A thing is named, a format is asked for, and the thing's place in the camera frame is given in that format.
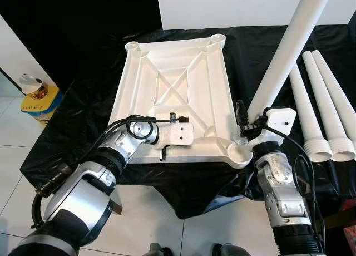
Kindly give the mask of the grey robot leg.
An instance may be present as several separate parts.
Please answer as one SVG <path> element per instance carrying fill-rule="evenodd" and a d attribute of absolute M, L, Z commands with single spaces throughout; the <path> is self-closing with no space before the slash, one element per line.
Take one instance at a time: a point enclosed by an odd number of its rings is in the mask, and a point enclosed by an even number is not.
<path fill-rule="evenodd" d="M 214 243 L 211 248 L 211 256 L 251 256 L 251 254 L 238 245 Z"/>
<path fill-rule="evenodd" d="M 163 247 L 159 243 L 151 243 L 149 251 L 142 256 L 175 256 L 175 254 L 168 247 Z"/>

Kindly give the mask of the grey robot right leg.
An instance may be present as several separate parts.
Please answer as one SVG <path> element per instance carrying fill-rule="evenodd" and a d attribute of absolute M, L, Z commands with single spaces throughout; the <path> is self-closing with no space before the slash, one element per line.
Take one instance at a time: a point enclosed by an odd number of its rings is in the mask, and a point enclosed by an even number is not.
<path fill-rule="evenodd" d="M 238 245 L 214 243 L 211 248 L 211 256 L 251 256 L 251 254 Z"/>

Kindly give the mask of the red patterned bag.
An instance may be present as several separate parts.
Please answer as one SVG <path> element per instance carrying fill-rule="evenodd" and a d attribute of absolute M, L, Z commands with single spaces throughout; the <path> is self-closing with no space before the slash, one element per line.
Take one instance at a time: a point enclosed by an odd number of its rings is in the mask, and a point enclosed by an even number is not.
<path fill-rule="evenodd" d="M 356 226 L 345 227 L 343 232 L 348 243 L 350 256 L 356 256 Z"/>

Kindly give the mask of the brown wooden table beam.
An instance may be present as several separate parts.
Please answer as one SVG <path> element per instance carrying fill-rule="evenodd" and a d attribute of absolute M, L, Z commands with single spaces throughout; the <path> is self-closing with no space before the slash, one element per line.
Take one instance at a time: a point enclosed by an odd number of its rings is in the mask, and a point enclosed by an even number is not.
<path fill-rule="evenodd" d="M 115 202 L 112 199 L 109 199 L 109 204 L 112 210 L 112 213 L 115 215 L 122 215 L 123 207 L 119 203 Z"/>
<path fill-rule="evenodd" d="M 356 207 L 338 211 L 324 219 L 326 230 L 333 228 L 348 228 L 356 225 Z"/>

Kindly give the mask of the grey robot left leg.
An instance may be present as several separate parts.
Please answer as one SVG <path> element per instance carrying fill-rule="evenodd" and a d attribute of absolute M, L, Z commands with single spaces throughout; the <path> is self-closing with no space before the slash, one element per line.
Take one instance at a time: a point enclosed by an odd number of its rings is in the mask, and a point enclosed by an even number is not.
<path fill-rule="evenodd" d="M 168 247 L 163 247 L 159 243 L 151 243 L 149 251 L 142 256 L 175 256 L 175 254 Z"/>

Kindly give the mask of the black plastic table cover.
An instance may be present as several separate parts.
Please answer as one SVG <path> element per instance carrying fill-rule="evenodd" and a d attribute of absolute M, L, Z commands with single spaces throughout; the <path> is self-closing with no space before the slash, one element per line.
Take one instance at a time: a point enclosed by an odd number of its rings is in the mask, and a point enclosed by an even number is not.
<path fill-rule="evenodd" d="M 172 29 L 130 31 L 110 35 L 99 31 L 89 35 L 89 44 L 79 37 L 51 35 L 51 41 L 69 41 L 68 49 L 45 45 L 47 56 L 55 63 L 68 63 L 74 70 L 72 83 L 48 126 L 33 144 L 20 172 L 35 188 L 46 183 L 57 172 L 56 165 L 73 162 L 96 141 L 109 121 L 118 83 L 127 53 L 124 45 L 173 41 L 226 35 L 226 72 L 233 104 L 240 99 L 248 105 L 259 81 L 267 70 L 286 26 L 247 26 L 208 29 Z M 336 75 L 353 75 L 356 44 L 347 25 L 316 26 L 303 50 L 319 50 Z M 314 164 L 316 193 L 324 217 L 337 213 L 341 205 L 355 196 L 355 162 Z M 264 200 L 253 178 L 249 187 L 237 185 L 243 170 L 227 164 L 131 164 L 120 175 L 122 185 L 153 186 L 180 219 L 196 217 L 234 200 L 220 197 L 242 196 Z"/>

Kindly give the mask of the white plastic table leg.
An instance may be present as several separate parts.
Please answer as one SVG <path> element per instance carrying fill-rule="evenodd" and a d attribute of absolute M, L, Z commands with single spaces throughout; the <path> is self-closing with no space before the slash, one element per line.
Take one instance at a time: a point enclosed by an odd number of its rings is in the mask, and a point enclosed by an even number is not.
<path fill-rule="evenodd" d="M 303 61 L 309 76 L 309 81 L 315 100 L 317 101 L 320 118 L 331 148 L 331 159 L 336 162 L 354 160 L 356 151 L 353 142 L 348 138 L 338 115 L 335 104 L 328 92 L 323 75 L 310 51 L 303 52 Z"/>
<path fill-rule="evenodd" d="M 309 95 L 306 91 L 299 68 L 293 65 L 288 76 L 295 99 L 296 112 L 304 138 L 304 149 L 312 162 L 320 163 L 330 160 L 333 156 L 330 145 L 324 138 L 318 124 Z"/>
<path fill-rule="evenodd" d="M 247 110 L 248 122 L 254 122 L 264 109 L 273 105 L 327 2 L 328 0 L 299 1 L 274 58 L 251 99 Z"/>
<path fill-rule="evenodd" d="M 329 96 L 335 105 L 335 109 L 340 116 L 340 120 L 343 124 L 343 128 L 345 129 L 347 137 L 352 141 L 355 141 L 356 111 L 354 111 L 354 107 L 349 102 L 347 94 L 343 88 L 341 88 L 340 83 L 337 81 L 322 53 L 320 53 L 318 50 L 313 50 L 311 55 L 315 60 L 320 74 L 322 75 L 322 79 L 328 90 Z"/>

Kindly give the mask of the yellow and blue box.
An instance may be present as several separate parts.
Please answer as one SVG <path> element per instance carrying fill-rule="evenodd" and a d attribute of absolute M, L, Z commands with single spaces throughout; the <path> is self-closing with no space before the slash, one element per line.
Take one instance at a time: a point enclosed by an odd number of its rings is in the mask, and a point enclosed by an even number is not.
<path fill-rule="evenodd" d="M 25 96 L 20 110 L 45 126 L 62 100 L 63 93 L 58 86 L 42 85 L 33 93 Z"/>

